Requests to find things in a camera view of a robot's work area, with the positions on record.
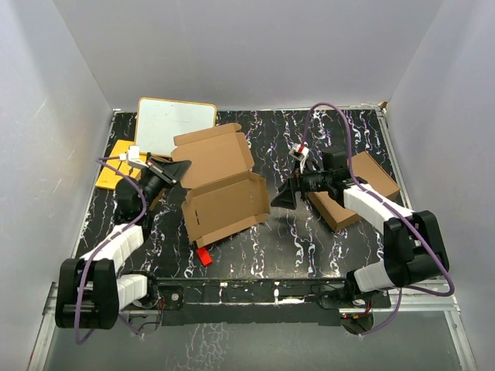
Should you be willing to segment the brown cardboard box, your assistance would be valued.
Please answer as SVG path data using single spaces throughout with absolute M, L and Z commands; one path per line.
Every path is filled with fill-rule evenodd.
M 393 204 L 400 188 L 365 151 L 354 155 L 352 163 L 354 174 L 366 183 L 362 186 L 352 184 L 344 191 L 345 206 L 331 199 L 326 192 L 310 192 L 308 199 L 335 232 L 363 219 L 383 233 L 384 222 L 394 216 L 383 201 L 389 199 Z
M 267 220 L 266 180 L 253 172 L 254 159 L 238 123 L 174 137 L 172 159 L 188 160 L 181 178 L 190 243 L 205 247 Z

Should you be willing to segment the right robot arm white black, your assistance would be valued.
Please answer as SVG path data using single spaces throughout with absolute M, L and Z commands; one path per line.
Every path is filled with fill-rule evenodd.
M 335 301 L 360 307 L 378 291 L 417 289 L 424 280 L 449 276 L 449 260 L 436 216 L 416 212 L 379 194 L 371 184 L 356 177 L 344 151 L 323 153 L 323 163 L 309 162 L 309 150 L 294 145 L 289 154 L 294 169 L 278 188 L 271 206 L 295 209 L 297 199 L 322 193 L 340 207 L 356 213 L 383 237 L 382 260 L 350 271 L 341 288 L 329 292 Z

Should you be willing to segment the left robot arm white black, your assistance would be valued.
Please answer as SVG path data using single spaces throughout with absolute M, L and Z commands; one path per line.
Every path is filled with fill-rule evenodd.
M 152 308 L 159 301 L 160 290 L 149 283 L 147 274 L 118 272 L 149 237 L 155 201 L 180 183 L 192 162 L 147 158 L 132 164 L 140 169 L 137 179 L 112 169 L 121 178 L 114 190 L 117 205 L 111 232 L 91 251 L 60 266 L 55 308 L 59 328 L 110 329 L 132 302 Z

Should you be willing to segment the closed brown cardboard box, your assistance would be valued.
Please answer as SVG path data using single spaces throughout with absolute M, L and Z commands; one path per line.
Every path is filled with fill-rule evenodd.
M 362 186 L 352 184 L 344 191 L 345 206 L 331 199 L 326 192 L 310 192 L 308 199 L 335 232 L 363 219 L 383 233 L 384 222 L 394 216 L 383 201 L 389 199 L 393 204 L 400 188 L 365 151 L 354 155 L 352 163 L 354 174 L 366 183 Z

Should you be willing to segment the small red block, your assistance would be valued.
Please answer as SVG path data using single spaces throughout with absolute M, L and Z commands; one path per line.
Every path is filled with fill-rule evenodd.
M 210 253 L 206 247 L 199 247 L 196 249 L 196 254 L 200 259 L 201 264 L 204 267 L 208 267 L 213 263 L 213 259 L 210 256 Z

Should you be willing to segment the white board yellow frame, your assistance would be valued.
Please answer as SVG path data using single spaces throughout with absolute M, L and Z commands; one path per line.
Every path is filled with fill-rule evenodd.
M 174 137 L 215 125 L 214 104 L 142 97 L 138 102 L 135 144 L 141 152 L 169 157 Z

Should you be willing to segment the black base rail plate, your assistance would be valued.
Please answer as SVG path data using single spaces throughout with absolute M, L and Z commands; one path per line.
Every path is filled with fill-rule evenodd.
M 339 326 L 356 313 L 370 317 L 389 309 L 381 292 L 351 300 L 343 295 L 344 281 L 331 278 L 162 278 L 156 281 L 164 297 L 163 325 L 201 323 L 313 323 Z

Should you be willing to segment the aluminium frame rail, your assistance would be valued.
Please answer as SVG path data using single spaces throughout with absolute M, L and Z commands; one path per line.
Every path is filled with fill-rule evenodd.
M 455 298 L 387 293 L 389 309 L 339 326 L 201 323 L 167 326 L 152 309 L 129 308 L 110 330 L 77 345 L 50 326 L 34 370 L 474 370 Z

